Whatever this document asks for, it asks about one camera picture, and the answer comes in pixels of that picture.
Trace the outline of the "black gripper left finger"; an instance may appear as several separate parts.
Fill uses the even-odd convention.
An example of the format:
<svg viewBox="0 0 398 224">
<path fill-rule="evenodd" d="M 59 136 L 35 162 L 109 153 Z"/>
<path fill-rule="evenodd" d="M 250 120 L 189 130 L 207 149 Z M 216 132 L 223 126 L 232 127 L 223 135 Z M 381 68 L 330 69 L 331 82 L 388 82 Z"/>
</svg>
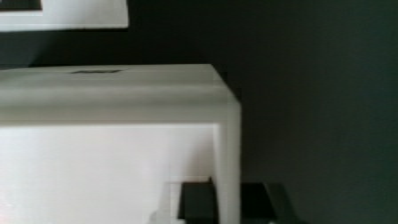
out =
<svg viewBox="0 0 398 224">
<path fill-rule="evenodd" d="M 219 207 L 214 180 L 186 182 L 179 205 L 179 219 L 186 224 L 219 224 Z"/>
</svg>

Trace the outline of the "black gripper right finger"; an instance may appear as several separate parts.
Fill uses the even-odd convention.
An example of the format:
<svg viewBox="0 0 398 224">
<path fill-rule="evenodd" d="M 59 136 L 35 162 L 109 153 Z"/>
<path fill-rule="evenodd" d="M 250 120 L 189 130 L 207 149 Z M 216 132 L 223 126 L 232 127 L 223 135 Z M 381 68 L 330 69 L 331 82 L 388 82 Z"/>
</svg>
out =
<svg viewBox="0 0 398 224">
<path fill-rule="evenodd" d="M 298 224 L 298 215 L 282 183 L 242 184 L 242 224 Z"/>
</svg>

